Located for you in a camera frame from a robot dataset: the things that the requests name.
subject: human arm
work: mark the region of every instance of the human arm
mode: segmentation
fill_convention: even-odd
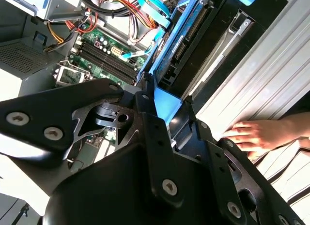
[[[310,112],[287,116],[281,120],[257,120],[236,123],[223,134],[242,151],[258,156],[301,136],[310,136]]]

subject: finger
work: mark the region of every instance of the finger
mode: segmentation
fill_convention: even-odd
[[[262,151],[261,147],[258,147],[253,143],[240,143],[237,144],[237,146],[240,148],[241,151]]]
[[[242,122],[236,123],[234,126],[232,126],[232,128],[251,127],[251,126],[253,126],[253,122],[252,121],[242,121]]]
[[[235,144],[240,143],[253,143],[253,137],[250,135],[235,135],[228,137]]]
[[[252,128],[250,127],[240,127],[234,128],[223,133],[223,137],[230,137],[235,135],[250,135],[252,134]]]

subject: metal side panel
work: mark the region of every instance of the metal side panel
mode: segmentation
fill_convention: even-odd
[[[310,90],[310,0],[290,0],[197,117],[215,138],[240,120],[278,119]]]

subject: hand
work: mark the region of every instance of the hand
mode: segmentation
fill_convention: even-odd
[[[250,151],[249,159],[264,154],[296,139],[290,125],[284,120],[258,120],[236,123],[223,134],[242,151]]]

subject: motherboard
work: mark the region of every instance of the motherboard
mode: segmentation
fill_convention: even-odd
[[[90,72],[91,79],[109,78],[119,86],[133,85],[137,73],[143,67],[146,57],[123,58],[122,55],[130,53],[129,47],[112,39],[100,29],[82,34],[68,55],[71,65]],[[62,79],[66,83],[77,84],[80,82],[79,73],[63,73]]]

